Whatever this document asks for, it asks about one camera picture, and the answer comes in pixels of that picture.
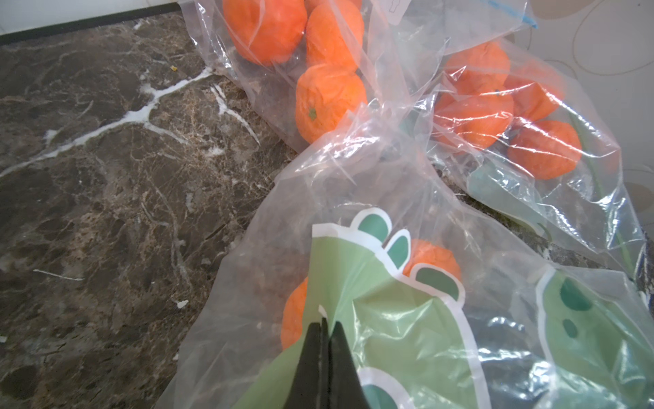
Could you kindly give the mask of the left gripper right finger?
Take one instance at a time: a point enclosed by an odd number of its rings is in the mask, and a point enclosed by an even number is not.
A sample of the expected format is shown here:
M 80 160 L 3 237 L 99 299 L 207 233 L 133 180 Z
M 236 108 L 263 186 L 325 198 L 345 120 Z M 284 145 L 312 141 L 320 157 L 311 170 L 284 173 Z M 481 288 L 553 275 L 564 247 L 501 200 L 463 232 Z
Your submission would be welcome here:
M 327 407 L 369 409 L 341 322 L 334 326 L 328 353 Z

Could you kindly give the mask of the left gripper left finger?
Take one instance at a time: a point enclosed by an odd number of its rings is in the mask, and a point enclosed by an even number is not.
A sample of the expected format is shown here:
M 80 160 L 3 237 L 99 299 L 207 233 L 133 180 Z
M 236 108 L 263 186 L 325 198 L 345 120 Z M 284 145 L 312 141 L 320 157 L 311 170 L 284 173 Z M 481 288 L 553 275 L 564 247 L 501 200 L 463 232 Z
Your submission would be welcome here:
M 309 325 L 284 408 L 329 405 L 329 331 L 327 319 Z

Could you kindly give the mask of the green zip-top bag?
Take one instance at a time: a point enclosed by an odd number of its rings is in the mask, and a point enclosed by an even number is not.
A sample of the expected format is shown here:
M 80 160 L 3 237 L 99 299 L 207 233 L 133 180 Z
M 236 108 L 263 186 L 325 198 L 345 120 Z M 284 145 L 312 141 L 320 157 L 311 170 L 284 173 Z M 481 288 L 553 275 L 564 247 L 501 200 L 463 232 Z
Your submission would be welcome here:
M 284 408 L 323 318 L 370 408 L 652 407 L 653 320 L 626 274 L 551 262 L 459 201 L 383 111 L 350 121 L 278 175 L 158 407 Z M 403 275 L 414 239 L 461 280 Z

